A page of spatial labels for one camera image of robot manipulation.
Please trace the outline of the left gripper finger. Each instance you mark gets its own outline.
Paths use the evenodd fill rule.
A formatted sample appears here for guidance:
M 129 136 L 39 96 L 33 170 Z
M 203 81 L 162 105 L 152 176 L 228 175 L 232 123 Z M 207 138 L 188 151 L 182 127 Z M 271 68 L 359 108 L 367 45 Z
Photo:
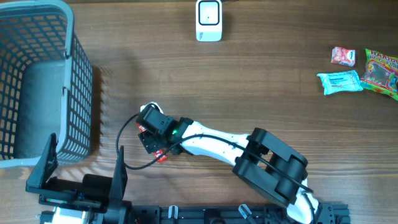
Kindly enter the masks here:
M 52 133 L 45 145 L 42 156 L 26 181 L 26 190 L 42 189 L 58 166 L 57 160 L 57 135 Z
M 126 185 L 127 185 L 127 172 L 126 165 L 124 163 L 124 146 L 121 146 L 116 161 L 116 167 L 109 191 L 109 198 L 112 200 L 122 200 L 124 197 Z

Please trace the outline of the red coffee stick sachet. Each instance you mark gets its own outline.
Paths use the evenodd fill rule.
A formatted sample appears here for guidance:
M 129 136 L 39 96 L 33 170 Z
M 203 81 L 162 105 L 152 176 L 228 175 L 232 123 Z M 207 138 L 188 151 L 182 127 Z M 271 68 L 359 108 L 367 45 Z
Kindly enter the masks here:
M 154 139 L 154 137 L 146 130 L 145 127 L 143 127 L 140 124 L 136 124 L 136 126 L 140 130 L 139 134 L 139 139 L 143 143 L 145 150 L 147 151 L 148 154 L 153 154 L 155 158 L 157 158 L 158 163 L 162 163 L 168 160 L 167 155 L 161 156 L 166 150 L 166 148 L 161 145 L 160 143 L 157 143 Z

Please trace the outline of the teal wet wipes pack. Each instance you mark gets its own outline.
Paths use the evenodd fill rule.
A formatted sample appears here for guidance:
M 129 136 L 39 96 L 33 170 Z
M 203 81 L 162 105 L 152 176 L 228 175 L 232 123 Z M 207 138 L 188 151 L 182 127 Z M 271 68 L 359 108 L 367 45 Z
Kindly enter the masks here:
M 359 75 L 355 70 L 336 72 L 336 73 L 319 73 L 324 88 L 324 95 L 331 95 L 341 91 L 363 91 L 360 84 Z

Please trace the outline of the red tissue pack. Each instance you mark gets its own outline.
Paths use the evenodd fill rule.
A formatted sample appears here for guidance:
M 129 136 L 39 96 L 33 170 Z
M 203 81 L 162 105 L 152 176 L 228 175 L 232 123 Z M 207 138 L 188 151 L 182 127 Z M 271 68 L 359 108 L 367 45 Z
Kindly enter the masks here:
M 331 53 L 331 63 L 353 67 L 356 63 L 356 51 L 335 47 Z

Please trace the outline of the Haribo gummy candy bag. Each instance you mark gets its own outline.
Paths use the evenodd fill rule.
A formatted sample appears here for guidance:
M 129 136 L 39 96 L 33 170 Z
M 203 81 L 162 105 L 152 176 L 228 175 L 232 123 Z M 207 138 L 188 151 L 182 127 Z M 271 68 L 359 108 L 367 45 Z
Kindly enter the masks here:
M 360 78 L 364 89 L 385 94 L 397 100 L 397 57 L 365 49 L 365 72 Z

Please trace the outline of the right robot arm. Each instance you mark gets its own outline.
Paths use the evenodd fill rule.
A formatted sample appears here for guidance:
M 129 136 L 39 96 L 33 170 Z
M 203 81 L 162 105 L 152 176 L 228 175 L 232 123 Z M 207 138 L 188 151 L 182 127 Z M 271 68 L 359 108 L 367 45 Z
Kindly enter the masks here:
M 316 223 L 319 202 L 307 182 L 307 159 L 265 129 L 231 134 L 190 118 L 167 116 L 156 103 L 141 107 L 139 139 L 147 152 L 208 156 L 233 167 L 233 173 L 268 201 L 285 208 L 298 223 Z

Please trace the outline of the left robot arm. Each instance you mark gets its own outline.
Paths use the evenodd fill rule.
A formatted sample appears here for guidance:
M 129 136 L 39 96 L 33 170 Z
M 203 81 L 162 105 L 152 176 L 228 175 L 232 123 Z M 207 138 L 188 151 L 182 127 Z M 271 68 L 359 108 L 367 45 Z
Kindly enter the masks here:
M 112 177 L 86 174 L 81 182 L 52 176 L 58 166 L 57 136 L 52 133 L 26 181 L 25 191 L 39 195 L 39 203 L 54 207 L 41 213 L 41 223 L 137 223 L 132 203 L 123 199 L 127 172 L 120 148 Z

